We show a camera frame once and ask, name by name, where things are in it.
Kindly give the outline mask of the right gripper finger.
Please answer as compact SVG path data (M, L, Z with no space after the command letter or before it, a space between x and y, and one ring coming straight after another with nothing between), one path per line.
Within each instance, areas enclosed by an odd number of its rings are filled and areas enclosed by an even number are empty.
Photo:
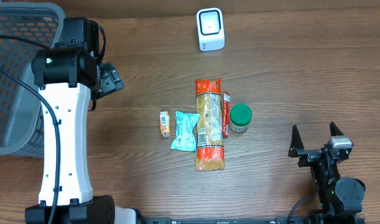
M337 127L334 122L330 123L330 136L344 136L345 134Z
M292 127L292 138L289 146L288 156L299 157L299 152L304 151L304 145L300 137L299 130L296 125Z

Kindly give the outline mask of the green lid jar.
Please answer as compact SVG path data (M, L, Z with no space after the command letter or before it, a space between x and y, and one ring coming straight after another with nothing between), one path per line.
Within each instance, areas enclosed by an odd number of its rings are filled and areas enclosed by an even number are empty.
M247 130L251 119L252 111L249 106L244 104L235 105L229 114L230 128L235 132Z

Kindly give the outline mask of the red snack stick package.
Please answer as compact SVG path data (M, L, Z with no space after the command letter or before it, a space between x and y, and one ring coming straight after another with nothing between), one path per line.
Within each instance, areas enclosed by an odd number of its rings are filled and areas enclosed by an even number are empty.
M230 94L227 91L223 92L223 137L228 138L229 135L229 103Z

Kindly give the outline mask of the light blue tissue pack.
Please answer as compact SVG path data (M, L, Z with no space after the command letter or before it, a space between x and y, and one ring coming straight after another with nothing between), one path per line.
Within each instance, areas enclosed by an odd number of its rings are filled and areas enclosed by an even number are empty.
M176 111L176 135L172 142L171 149L187 152L196 151L197 143L193 130L197 125L199 117L200 115L197 113Z

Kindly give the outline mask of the red and tan cracker package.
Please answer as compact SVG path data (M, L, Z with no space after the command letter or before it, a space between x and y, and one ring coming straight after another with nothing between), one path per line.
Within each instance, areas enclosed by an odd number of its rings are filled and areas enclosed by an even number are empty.
M223 142L223 112L221 80L196 80L197 171L223 170L225 150Z

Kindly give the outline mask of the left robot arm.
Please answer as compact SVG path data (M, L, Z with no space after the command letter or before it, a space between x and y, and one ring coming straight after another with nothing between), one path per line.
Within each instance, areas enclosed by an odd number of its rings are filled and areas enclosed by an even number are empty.
M137 211L95 196L87 164L87 114L98 99L123 88L103 63L106 37L95 21L65 19L62 38L39 50L31 64L44 116L44 171L39 202L26 223L137 223Z

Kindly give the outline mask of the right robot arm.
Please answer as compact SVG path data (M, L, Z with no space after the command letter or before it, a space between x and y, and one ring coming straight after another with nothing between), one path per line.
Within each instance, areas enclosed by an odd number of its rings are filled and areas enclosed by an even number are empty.
M289 157L299 158L299 167L309 167L316 185L321 209L309 213L309 223L362 223L356 215L362 211L366 191L359 179L342 177L337 165L350 156L354 143L330 123L330 139L320 149L306 150L296 125L292 127Z

